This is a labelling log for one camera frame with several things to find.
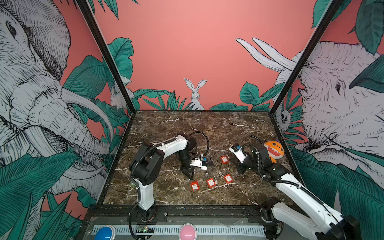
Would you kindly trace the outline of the orange shark plush toy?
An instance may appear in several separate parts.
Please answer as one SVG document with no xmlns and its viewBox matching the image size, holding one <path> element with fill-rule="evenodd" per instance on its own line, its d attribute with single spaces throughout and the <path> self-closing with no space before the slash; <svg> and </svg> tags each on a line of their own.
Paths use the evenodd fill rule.
<svg viewBox="0 0 384 240">
<path fill-rule="evenodd" d="M 267 148 L 272 163 L 276 163 L 278 159 L 281 159 L 285 155 L 283 146 L 277 141 L 265 142 L 264 147 Z"/>
</svg>

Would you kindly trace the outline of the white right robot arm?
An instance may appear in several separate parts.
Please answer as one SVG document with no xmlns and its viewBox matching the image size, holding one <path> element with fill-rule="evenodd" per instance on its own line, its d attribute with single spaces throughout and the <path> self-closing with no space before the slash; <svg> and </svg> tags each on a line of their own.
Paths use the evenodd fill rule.
<svg viewBox="0 0 384 240">
<path fill-rule="evenodd" d="M 264 222 L 279 221 L 289 225 L 309 240 L 360 240 L 360 223 L 352 216 L 343 216 L 304 187 L 277 160 L 285 155 L 276 141 L 261 144 L 233 144 L 229 148 L 236 157 L 237 170 L 244 174 L 251 170 L 262 180 L 286 194 L 303 211 L 301 214 L 277 198 L 263 203 L 260 215 Z"/>
</svg>

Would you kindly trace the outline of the black corner frame post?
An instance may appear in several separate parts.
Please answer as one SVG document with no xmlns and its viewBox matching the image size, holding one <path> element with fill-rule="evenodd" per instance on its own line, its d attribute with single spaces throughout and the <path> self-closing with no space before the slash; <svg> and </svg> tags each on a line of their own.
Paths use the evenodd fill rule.
<svg viewBox="0 0 384 240">
<path fill-rule="evenodd" d="M 135 114 L 136 109 L 131 101 L 131 98 L 129 97 L 127 93 L 127 89 L 125 85 L 123 84 L 121 75 L 118 71 L 118 68 L 116 66 L 116 63 L 111 55 L 111 52 L 108 48 L 108 45 L 106 44 L 105 38 L 99 28 L 99 25 L 94 17 L 94 14 L 92 12 L 91 6 L 88 1 L 83 1 L 83 0 L 76 0 L 76 3 L 98 45 L 99 50 L 102 53 L 102 56 L 104 60 L 107 63 L 107 66 L 109 70 L 111 71 L 111 74 L 117 83 L 119 90 L 121 91 L 121 94 L 124 98 L 125 103 L 127 104 L 128 109 L 130 110 L 131 113 Z"/>
<path fill-rule="evenodd" d="M 342 0 L 333 0 L 330 1 L 327 5 L 327 8 L 325 12 L 323 13 L 319 24 L 317 25 L 315 31 L 313 32 L 313 35 L 311 36 L 308 44 L 306 45 L 305 49 L 303 50 L 303 53 L 301 57 L 299 58 L 297 64 L 295 65 L 294 69 L 292 70 L 287 82 L 285 83 L 281 93 L 279 94 L 276 102 L 272 106 L 272 108 L 269 111 L 269 115 L 273 116 L 282 101 L 284 100 L 285 96 L 287 95 L 288 91 L 291 89 L 293 83 L 298 78 L 299 73 L 303 69 L 305 63 L 307 62 L 308 58 L 311 56 L 314 48 L 316 47 L 317 43 L 323 36 L 324 32 L 326 31 L 327 27 L 331 23 L 334 15 L 336 14 L 339 7 L 342 5 Z"/>
</svg>

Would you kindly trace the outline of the red padlock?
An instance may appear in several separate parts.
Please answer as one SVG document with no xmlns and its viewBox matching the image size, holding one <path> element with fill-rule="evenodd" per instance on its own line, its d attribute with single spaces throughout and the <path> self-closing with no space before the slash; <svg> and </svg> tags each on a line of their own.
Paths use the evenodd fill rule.
<svg viewBox="0 0 384 240">
<path fill-rule="evenodd" d="M 198 181 L 192 181 L 191 188 L 192 188 L 192 191 L 198 191 L 200 189 Z"/>
<path fill-rule="evenodd" d="M 232 183 L 234 181 L 234 179 L 232 178 L 232 176 L 230 174 L 225 175 L 224 179 L 225 179 L 227 184 Z"/>
<path fill-rule="evenodd" d="M 209 188 L 213 188 L 213 187 L 216 186 L 216 182 L 215 182 L 215 180 L 213 178 L 210 178 L 210 179 L 207 180 L 207 185 L 208 185 Z"/>
<path fill-rule="evenodd" d="M 225 164 L 228 164 L 230 162 L 230 159 L 228 156 L 222 156 L 221 161 L 225 165 Z"/>
</svg>

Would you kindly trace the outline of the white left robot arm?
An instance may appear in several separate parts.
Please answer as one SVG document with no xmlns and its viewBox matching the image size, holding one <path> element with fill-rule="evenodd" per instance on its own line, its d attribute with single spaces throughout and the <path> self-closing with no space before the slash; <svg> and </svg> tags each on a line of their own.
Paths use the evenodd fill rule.
<svg viewBox="0 0 384 240">
<path fill-rule="evenodd" d="M 180 171 L 190 180 L 194 179 L 194 169 L 190 151 L 197 146 L 194 137 L 180 132 L 177 136 L 160 143 L 144 142 L 130 166 L 130 181 L 138 190 L 138 207 L 148 211 L 155 204 L 154 181 L 160 174 L 165 158 L 177 154 L 181 162 Z"/>
</svg>

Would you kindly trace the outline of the black corner frame post right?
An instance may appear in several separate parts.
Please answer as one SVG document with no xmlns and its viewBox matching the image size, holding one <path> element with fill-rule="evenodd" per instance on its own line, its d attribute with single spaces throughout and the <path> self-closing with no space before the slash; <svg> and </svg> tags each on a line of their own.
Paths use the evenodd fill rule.
<svg viewBox="0 0 384 240">
<path fill-rule="evenodd" d="M 333 0 L 330 1 L 327 5 L 327 8 L 325 12 L 323 13 L 319 24 L 317 25 L 315 31 L 313 32 L 313 35 L 311 36 L 308 44 L 306 45 L 305 49 L 303 50 L 303 53 L 301 57 L 299 58 L 297 64 L 295 65 L 294 69 L 292 70 L 287 82 L 285 83 L 281 93 L 279 94 L 276 102 L 272 106 L 272 108 L 269 111 L 269 115 L 273 116 L 282 101 L 284 100 L 285 96 L 287 95 L 288 91 L 291 89 L 293 83 L 298 78 L 299 73 L 303 69 L 305 63 L 307 62 L 308 58 L 311 56 L 314 48 L 316 47 L 317 43 L 323 36 L 324 32 L 326 31 L 327 27 L 331 23 L 334 15 L 336 14 L 339 7 L 342 5 L 342 0 Z"/>
</svg>

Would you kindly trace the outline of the blue push button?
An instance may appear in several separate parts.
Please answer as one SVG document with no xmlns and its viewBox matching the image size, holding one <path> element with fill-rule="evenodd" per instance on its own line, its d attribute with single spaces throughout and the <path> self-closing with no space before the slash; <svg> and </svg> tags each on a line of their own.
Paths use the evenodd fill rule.
<svg viewBox="0 0 384 240">
<path fill-rule="evenodd" d="M 104 226 L 96 233 L 95 240 L 114 240 L 116 234 L 117 232 L 114 226 Z"/>
</svg>

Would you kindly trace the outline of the black corner frame post left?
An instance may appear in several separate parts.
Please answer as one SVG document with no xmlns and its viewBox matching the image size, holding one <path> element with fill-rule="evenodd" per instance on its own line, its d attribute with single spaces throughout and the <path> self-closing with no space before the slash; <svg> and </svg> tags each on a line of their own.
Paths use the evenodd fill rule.
<svg viewBox="0 0 384 240">
<path fill-rule="evenodd" d="M 121 75 L 118 71 L 118 68 L 116 66 L 116 63 L 111 55 L 111 52 L 108 48 L 108 45 L 106 44 L 105 38 L 99 28 L 99 25 L 94 17 L 94 14 L 92 12 L 91 6 L 88 1 L 83 1 L 83 0 L 76 0 L 76 3 L 98 45 L 99 50 L 102 53 L 102 56 L 104 60 L 107 63 L 107 66 L 109 70 L 111 71 L 111 74 L 117 83 L 119 90 L 121 91 L 121 94 L 124 98 L 125 103 L 127 104 L 128 109 L 130 110 L 131 113 L 135 114 L 136 109 L 131 101 L 131 98 L 129 97 L 127 93 L 127 89 L 125 85 L 123 84 Z"/>
</svg>

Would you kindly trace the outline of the pink push button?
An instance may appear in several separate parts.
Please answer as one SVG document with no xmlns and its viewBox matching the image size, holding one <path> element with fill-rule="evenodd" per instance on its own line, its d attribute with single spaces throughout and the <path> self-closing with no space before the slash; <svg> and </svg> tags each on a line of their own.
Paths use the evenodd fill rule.
<svg viewBox="0 0 384 240">
<path fill-rule="evenodd" d="M 197 229 L 192 224 L 184 224 L 181 226 L 179 231 L 179 240 L 196 240 Z"/>
</svg>

